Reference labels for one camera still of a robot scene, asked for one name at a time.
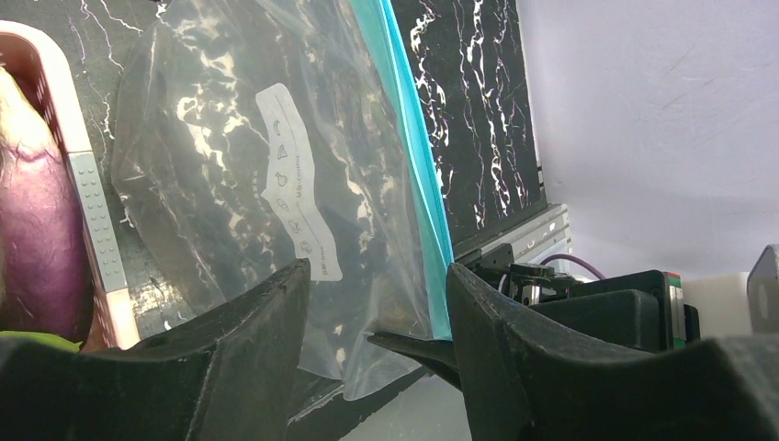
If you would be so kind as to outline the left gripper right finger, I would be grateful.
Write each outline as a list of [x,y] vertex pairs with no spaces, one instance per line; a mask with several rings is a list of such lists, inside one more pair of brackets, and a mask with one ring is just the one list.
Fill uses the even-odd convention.
[[707,339],[650,354],[576,332],[466,267],[446,295],[476,440],[775,440],[778,340]]

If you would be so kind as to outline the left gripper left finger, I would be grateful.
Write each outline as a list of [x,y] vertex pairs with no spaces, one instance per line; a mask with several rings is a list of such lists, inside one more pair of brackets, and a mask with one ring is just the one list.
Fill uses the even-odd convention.
[[282,440],[310,299],[298,259],[135,346],[1,342],[4,440]]

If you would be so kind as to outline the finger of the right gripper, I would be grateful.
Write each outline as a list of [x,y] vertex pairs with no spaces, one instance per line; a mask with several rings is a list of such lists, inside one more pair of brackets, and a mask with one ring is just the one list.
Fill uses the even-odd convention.
[[379,332],[367,340],[391,352],[406,356],[434,372],[443,381],[461,389],[455,347],[452,342],[418,340],[406,335]]

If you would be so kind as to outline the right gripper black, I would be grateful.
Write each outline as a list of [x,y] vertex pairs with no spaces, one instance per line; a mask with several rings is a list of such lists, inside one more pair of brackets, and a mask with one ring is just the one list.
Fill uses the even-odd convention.
[[648,270],[582,282],[549,263],[516,263],[503,243],[474,252],[474,273],[505,297],[582,334],[645,352],[683,348],[700,339],[697,308],[687,303],[680,276]]

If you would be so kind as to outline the clear zip top bag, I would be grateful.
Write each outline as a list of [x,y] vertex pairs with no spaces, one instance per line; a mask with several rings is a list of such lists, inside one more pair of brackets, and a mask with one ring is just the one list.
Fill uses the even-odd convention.
[[136,40],[112,183],[195,313],[310,262],[299,365],[354,401],[417,369],[443,284],[385,1],[173,1]]

